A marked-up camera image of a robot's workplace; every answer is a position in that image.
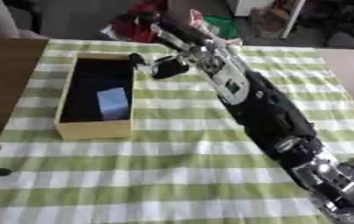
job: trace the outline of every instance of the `checkered tablecloth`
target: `checkered tablecloth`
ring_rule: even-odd
[[[135,77],[131,140],[63,142],[52,119],[79,52],[153,60],[170,50],[50,41],[0,136],[0,167],[14,171],[0,178],[0,223],[328,223],[194,68]],[[314,49],[246,46],[240,56],[289,95],[328,151],[354,157],[354,102]]]

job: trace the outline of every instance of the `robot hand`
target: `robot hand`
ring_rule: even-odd
[[[153,32],[179,51],[152,66],[155,79],[184,73],[189,65],[198,67],[235,121],[309,192],[316,207],[333,223],[354,223],[354,158],[340,163],[325,151],[313,124],[284,93],[251,70],[231,45],[197,35],[198,30],[190,37],[178,24],[162,19],[154,22]]]

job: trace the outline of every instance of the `silver metal part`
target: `silver metal part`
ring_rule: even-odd
[[[340,192],[342,197],[354,204],[354,158],[350,158],[337,166],[323,163],[315,164],[311,168],[318,171],[318,181],[327,181]],[[354,206],[338,207],[322,192],[312,191],[311,200],[333,223],[354,223]]]

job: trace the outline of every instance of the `open box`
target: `open box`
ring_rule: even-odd
[[[129,137],[133,125],[134,77],[135,69],[128,55],[77,54],[54,119],[62,138]],[[123,88],[128,108],[118,119],[105,121],[98,93],[116,88]]]

